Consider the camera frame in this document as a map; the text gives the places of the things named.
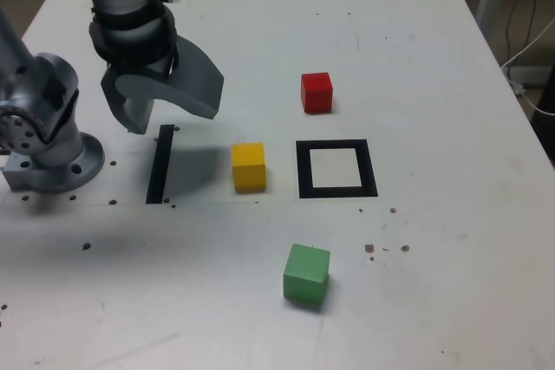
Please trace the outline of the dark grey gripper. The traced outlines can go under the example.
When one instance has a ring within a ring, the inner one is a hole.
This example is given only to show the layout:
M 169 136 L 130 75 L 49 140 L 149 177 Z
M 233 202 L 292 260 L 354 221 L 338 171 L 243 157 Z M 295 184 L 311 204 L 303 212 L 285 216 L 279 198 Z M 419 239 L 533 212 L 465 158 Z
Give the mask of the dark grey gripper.
M 145 71 L 147 75 L 121 75 L 108 67 L 101 80 L 112 115 L 130 133 L 146 133 L 153 100 L 167 101 L 208 120 L 218 113 L 224 76 L 194 43 L 179 36 L 176 58 L 166 56 Z

